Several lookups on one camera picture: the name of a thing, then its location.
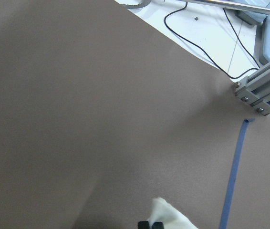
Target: wire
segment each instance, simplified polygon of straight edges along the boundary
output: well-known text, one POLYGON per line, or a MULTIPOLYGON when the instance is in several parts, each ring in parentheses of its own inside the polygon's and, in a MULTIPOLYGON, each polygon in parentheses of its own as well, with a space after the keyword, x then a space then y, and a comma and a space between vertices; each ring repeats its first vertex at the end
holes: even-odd
POLYGON ((244 73, 242 73, 240 76, 238 76, 238 77, 232 77, 232 76, 230 76, 226 71, 224 71, 209 55, 208 55, 208 53, 203 49, 203 48, 201 48, 200 46, 198 46, 197 44, 195 44, 195 43, 193 43, 192 41, 190 41, 190 40, 188 40, 188 39, 186 39, 185 37, 183 37, 183 36, 181 36, 181 35, 179 35, 177 32, 175 32, 173 29, 171 29, 169 26, 168 26, 168 24, 167 24, 167 18, 170 16, 170 15, 172 15, 172 14, 174 14, 174 13, 177 13, 177 12, 180 12, 180 11, 182 11, 182 10, 184 10, 184 9, 186 9, 187 8, 187 5, 188 5, 188 2, 186 2, 186 4, 185 4, 185 6, 183 7, 183 8, 181 8, 181 9, 179 9, 179 10, 176 10, 176 11, 173 11, 173 12, 171 12, 171 13, 169 13, 168 15, 166 15, 165 17, 164 17, 164 24, 165 24, 165 26, 167 27, 167 29, 169 29, 172 33, 174 33, 176 36, 178 36, 178 37, 180 37, 181 39, 183 39, 183 40, 185 40, 185 41, 187 41, 187 42, 189 42, 190 44, 192 44, 192 45, 194 45, 194 46, 196 46, 197 48, 199 48, 212 62, 213 62, 213 64, 217 67, 217 68, 219 68, 223 73, 225 73, 230 79, 233 79, 233 80, 236 80, 236 79, 238 79, 238 78, 240 78, 240 77, 242 77, 244 74, 246 74, 247 72, 249 72, 249 71, 251 71, 251 70, 258 70, 258 68, 250 68, 250 69, 248 69, 248 70, 246 70, 244 73))
POLYGON ((235 33, 235 35, 236 35, 238 41, 240 42, 242 48, 248 53, 248 55, 250 55, 250 57, 254 60, 254 62, 256 63, 256 65, 260 68, 260 66, 259 66, 258 62, 256 61, 255 57, 253 57, 253 55, 250 54, 250 52, 244 47, 244 45, 243 45, 243 43, 241 42, 241 40, 240 40, 240 38, 239 38, 239 36, 238 36, 238 34, 237 34, 235 28, 234 28, 233 25, 231 24, 231 22, 230 22, 230 20, 229 20, 229 18, 228 18, 228 16, 227 16, 227 14, 226 14, 226 10, 225 10, 224 8, 223 8, 223 11, 224 11, 224 13, 225 13, 225 16, 226 16, 226 18, 227 18, 227 20, 228 20, 228 22, 229 22, 229 24, 230 24, 232 30, 233 30, 234 33, 235 33))

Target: white floor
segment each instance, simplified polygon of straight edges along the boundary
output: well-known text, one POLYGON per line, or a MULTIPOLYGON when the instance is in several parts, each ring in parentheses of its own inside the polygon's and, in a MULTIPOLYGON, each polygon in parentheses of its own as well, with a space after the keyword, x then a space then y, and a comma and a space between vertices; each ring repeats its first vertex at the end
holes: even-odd
MULTIPOLYGON (((141 2, 140 0, 115 1, 124 4, 141 2)), ((148 6, 130 11, 193 55, 213 65, 200 49, 175 36, 164 25, 164 17, 167 14, 184 6, 184 2, 177 0, 152 0, 148 6)), ((255 50, 255 42, 259 42, 260 39, 259 36, 256 38, 257 27, 243 22, 231 10, 227 10, 227 13, 240 40, 258 60, 259 51, 255 50)), ((175 32, 202 47, 232 77, 237 77, 247 69, 257 67, 239 44, 222 8, 189 3, 186 10, 168 17, 167 23, 175 32)))

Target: blue tape strip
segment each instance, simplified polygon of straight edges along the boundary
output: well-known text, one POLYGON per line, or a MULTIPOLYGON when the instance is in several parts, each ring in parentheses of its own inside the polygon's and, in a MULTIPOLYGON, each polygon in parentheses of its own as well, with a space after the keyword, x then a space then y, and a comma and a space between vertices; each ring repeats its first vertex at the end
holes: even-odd
POLYGON ((230 211, 230 206, 232 202, 232 196, 234 194, 234 188, 235 188, 235 183, 237 179, 238 166, 239 166, 239 161, 241 157, 243 142, 245 139, 245 133, 246 133, 249 123, 252 121, 254 121, 254 119, 245 119, 240 129, 236 151, 235 151, 234 159, 232 162, 229 181, 227 185, 226 196, 225 196, 224 206, 222 210, 219 229, 226 229, 226 226, 228 223, 229 211, 230 211))

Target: black object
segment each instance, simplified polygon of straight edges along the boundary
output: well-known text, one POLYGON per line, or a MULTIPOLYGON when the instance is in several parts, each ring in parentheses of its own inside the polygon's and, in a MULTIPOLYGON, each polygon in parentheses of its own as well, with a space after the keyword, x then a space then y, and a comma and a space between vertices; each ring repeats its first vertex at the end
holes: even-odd
MULTIPOLYGON (((138 222, 138 229, 150 229, 148 221, 138 222)), ((155 222, 152 225, 152 229, 164 229, 164 224, 162 222, 155 222)))

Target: gray curved object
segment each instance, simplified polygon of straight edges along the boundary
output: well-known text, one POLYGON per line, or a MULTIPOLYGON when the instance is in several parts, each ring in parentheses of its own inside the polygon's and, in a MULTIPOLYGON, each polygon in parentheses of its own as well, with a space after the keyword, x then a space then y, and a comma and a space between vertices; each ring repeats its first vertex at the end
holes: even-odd
POLYGON ((129 10, 133 10, 133 9, 140 9, 140 8, 146 7, 147 5, 150 4, 150 2, 151 0, 143 0, 141 3, 137 5, 126 5, 126 4, 121 4, 121 5, 129 10))

